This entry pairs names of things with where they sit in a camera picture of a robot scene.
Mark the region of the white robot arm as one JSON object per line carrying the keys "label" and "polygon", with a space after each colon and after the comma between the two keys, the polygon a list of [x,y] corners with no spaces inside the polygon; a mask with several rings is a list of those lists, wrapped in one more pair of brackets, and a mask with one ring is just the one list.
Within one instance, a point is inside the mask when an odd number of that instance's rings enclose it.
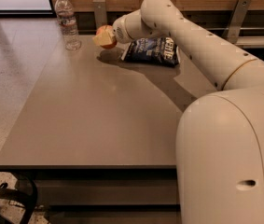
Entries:
{"label": "white robot arm", "polygon": [[264,62],[186,19],[171,0],[101,27],[103,48],[170,37],[215,85],[183,113],[176,170],[183,224],[264,224]]}

